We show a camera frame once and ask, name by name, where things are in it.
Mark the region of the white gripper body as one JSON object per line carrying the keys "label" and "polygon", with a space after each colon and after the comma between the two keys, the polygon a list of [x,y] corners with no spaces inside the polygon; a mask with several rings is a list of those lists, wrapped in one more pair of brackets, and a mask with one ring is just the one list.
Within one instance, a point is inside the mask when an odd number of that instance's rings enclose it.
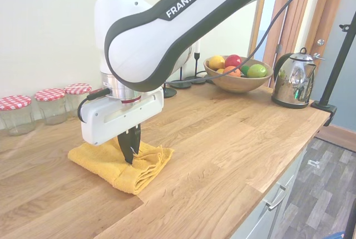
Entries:
{"label": "white gripper body", "polygon": [[163,106],[162,87],[143,93],[139,101],[128,105],[110,97],[84,104],[81,108],[82,137],[91,145],[101,145],[160,113]]}

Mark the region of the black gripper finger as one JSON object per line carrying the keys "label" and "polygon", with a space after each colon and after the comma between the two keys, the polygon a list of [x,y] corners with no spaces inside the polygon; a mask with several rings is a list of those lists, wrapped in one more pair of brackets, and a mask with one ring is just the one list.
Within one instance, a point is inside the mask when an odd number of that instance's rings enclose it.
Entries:
{"label": "black gripper finger", "polygon": [[117,136],[119,147],[127,163],[132,164],[134,158],[134,138],[131,130],[121,133]]}
{"label": "black gripper finger", "polygon": [[136,125],[132,128],[132,149],[133,152],[137,155],[139,153],[140,142],[141,142],[141,125]]}

